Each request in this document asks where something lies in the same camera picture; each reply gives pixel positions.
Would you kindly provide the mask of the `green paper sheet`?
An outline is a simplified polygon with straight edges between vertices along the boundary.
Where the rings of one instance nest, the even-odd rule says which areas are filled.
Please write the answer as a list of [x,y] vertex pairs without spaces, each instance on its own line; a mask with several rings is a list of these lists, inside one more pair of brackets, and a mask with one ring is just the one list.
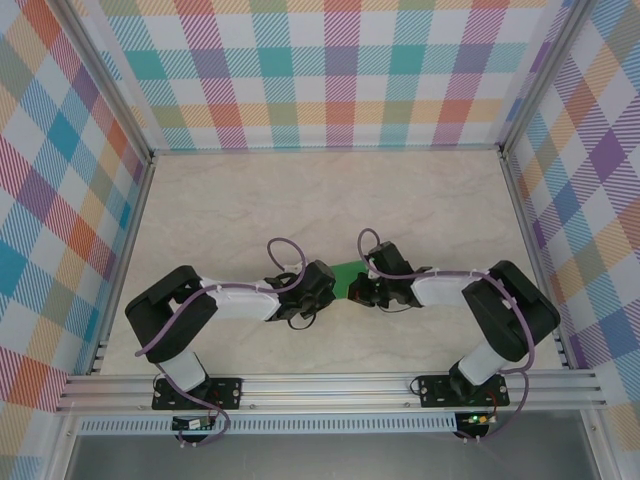
[[346,299],[349,286],[357,279],[360,273],[367,274],[368,272],[361,260],[332,265],[330,269],[336,280],[333,293],[337,300]]

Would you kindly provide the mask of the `grey metal panel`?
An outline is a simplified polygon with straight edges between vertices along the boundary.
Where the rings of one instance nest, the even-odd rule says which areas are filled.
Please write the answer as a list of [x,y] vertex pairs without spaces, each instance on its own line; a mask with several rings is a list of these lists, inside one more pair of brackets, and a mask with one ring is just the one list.
[[65,480],[600,480],[585,451],[489,448],[430,435],[83,436]]

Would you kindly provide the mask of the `small black circuit board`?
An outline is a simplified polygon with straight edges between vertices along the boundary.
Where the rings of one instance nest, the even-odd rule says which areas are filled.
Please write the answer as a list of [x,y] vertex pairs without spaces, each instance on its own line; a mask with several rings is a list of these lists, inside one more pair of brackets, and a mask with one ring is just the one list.
[[210,431],[215,425],[213,417],[176,417],[172,418],[171,428],[175,431]]

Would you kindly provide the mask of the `wide aluminium mounting rail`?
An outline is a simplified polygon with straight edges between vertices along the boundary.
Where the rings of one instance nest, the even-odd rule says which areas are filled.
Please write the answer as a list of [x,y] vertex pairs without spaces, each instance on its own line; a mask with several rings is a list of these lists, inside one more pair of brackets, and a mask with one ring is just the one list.
[[[499,389],[513,411],[599,410],[607,407],[590,370],[533,370],[529,382],[508,375]],[[150,413],[159,375],[72,376],[63,389],[59,414]],[[411,373],[246,374],[239,410],[252,413],[372,413],[420,409],[419,395],[431,389]]]

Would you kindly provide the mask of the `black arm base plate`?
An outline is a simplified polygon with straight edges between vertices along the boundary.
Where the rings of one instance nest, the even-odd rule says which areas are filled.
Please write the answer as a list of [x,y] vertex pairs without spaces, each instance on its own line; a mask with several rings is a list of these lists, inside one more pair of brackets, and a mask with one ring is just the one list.
[[[204,409],[201,404],[179,394],[165,378],[157,379],[153,389],[153,410]],[[242,379],[209,377],[201,385],[188,391],[188,394],[225,410],[238,410],[242,396]]]
[[481,385],[463,377],[423,375],[417,377],[423,408],[430,407],[503,407],[510,405],[505,378],[494,375]]

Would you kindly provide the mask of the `aluminium side rail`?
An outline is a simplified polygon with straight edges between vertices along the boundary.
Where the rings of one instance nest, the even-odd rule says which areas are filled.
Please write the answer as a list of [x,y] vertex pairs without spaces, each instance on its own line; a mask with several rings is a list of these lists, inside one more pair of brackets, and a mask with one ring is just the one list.
[[139,193],[130,216],[126,237],[123,243],[122,254],[116,264],[113,285],[106,303],[105,311],[99,321],[98,329],[96,330],[96,337],[91,343],[90,355],[83,368],[83,375],[85,376],[91,375],[100,370],[97,366],[99,363],[99,351],[108,345],[113,323],[117,315],[117,307],[122,295],[127,271],[131,262],[135,242],[152,186],[156,169],[155,160],[155,153],[151,152],[144,165]]
[[525,203],[521,197],[521,192],[519,190],[516,177],[513,173],[507,154],[502,150],[499,150],[498,160],[506,182],[509,196],[513,204],[514,212],[525,244],[536,284],[541,292],[552,303],[552,305],[555,306],[556,302],[554,293],[550,288],[549,282],[545,276],[537,239],[532,226],[529,224],[525,209]]

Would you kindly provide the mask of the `aluminium frame post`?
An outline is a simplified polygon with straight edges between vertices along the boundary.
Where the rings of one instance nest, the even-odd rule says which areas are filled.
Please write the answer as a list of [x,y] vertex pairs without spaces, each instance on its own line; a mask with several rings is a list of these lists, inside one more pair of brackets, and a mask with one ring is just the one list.
[[524,135],[597,2],[598,0],[559,0],[553,18],[548,21],[548,26],[543,27],[544,37],[540,46],[533,50],[535,56],[527,63],[529,71],[497,140],[502,163],[509,160],[510,154]]
[[91,75],[114,117],[121,124],[127,139],[147,164],[152,162],[152,150],[121,95],[116,82],[109,72],[99,50],[86,31],[71,0],[47,0],[49,7],[60,22],[71,43],[78,52],[85,68]]

